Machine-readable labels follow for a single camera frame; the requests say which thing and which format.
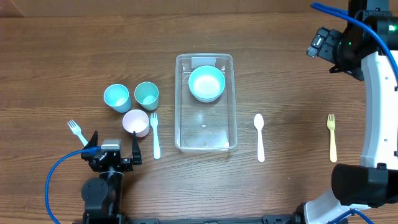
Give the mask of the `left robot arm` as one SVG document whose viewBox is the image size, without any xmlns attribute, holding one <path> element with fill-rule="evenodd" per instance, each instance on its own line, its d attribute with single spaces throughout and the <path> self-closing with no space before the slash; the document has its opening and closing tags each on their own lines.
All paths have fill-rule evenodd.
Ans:
<svg viewBox="0 0 398 224">
<path fill-rule="evenodd" d="M 132 156 L 129 158 L 121 157 L 120 139 L 108 139 L 99 145 L 97 132 L 94 132 L 85 149 L 89 152 L 83 152 L 81 158 L 99 176 L 87 180 L 81 189 L 85 202 L 83 223 L 132 223 L 120 209 L 124 174 L 132 172 L 134 165 L 142 164 L 136 134 L 132 135 Z"/>
</svg>

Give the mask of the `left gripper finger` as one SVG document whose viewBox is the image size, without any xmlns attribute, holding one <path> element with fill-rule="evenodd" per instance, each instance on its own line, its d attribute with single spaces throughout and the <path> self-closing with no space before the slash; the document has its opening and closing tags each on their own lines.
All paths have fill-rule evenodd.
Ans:
<svg viewBox="0 0 398 224">
<path fill-rule="evenodd" d="M 91 137 L 91 139 L 88 141 L 88 143 L 86 144 L 86 146 L 84 147 L 84 149 L 88 149 L 91 147 L 95 147 L 98 145 L 98 132 L 95 131 Z"/>
<path fill-rule="evenodd" d="M 141 150 L 138 145 L 136 132 L 134 131 L 132 134 L 132 156 L 133 159 L 142 159 Z"/>
</svg>

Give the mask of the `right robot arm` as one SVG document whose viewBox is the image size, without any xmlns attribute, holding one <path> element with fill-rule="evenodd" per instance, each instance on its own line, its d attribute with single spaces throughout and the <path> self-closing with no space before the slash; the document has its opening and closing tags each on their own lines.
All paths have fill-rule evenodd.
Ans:
<svg viewBox="0 0 398 224">
<path fill-rule="evenodd" d="M 366 130 L 359 165 L 337 164 L 330 189 L 301 204 L 290 222 L 344 223 L 397 202 L 397 18 L 380 5 L 312 7 L 348 23 L 344 32 L 320 28 L 307 53 L 364 82 Z"/>
</svg>

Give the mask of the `green plastic bowl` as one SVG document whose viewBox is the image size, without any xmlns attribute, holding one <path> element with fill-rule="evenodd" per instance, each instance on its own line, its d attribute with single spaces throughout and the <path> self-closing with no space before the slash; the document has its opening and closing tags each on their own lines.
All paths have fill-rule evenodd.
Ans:
<svg viewBox="0 0 398 224">
<path fill-rule="evenodd" d="M 215 100 L 217 100 L 220 96 L 221 96 L 221 94 L 219 94 L 219 95 L 217 95 L 217 96 L 214 96 L 214 97 L 210 97 L 210 98 L 204 98 L 204 97 L 200 97 L 200 96 L 198 96 L 198 95 L 193 95 L 198 101 L 201 101 L 201 102 L 204 102 L 204 103 L 210 103 L 210 102 L 212 102 L 212 101 L 215 101 Z"/>
</svg>

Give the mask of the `blue plastic bowl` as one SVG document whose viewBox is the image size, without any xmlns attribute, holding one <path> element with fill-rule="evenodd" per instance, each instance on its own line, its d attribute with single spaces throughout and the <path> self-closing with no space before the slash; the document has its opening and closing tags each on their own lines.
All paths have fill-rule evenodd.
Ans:
<svg viewBox="0 0 398 224">
<path fill-rule="evenodd" d="M 222 94 L 226 86 L 226 78 L 221 70 L 210 65 L 194 69 L 188 79 L 188 87 L 192 95 L 210 98 Z"/>
</svg>

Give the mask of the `pink plastic cup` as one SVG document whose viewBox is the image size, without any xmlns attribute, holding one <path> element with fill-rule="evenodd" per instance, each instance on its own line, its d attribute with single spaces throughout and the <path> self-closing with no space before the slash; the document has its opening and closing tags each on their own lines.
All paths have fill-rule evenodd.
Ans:
<svg viewBox="0 0 398 224">
<path fill-rule="evenodd" d="M 142 110 L 131 110 L 123 117 L 123 128 L 129 133 L 135 133 L 138 138 L 143 138 L 149 133 L 149 117 Z"/>
</svg>

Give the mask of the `pink plastic bowl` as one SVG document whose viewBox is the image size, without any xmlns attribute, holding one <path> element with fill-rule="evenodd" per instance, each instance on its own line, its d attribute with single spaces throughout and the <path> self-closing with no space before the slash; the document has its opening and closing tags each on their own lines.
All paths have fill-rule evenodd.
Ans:
<svg viewBox="0 0 398 224">
<path fill-rule="evenodd" d="M 198 101 L 201 101 L 201 102 L 203 102 L 203 103 L 211 103 L 211 102 L 215 101 L 216 98 L 213 98 L 213 99 L 202 99 L 202 98 L 199 98 L 199 99 L 197 99 L 197 100 L 198 100 Z"/>
</svg>

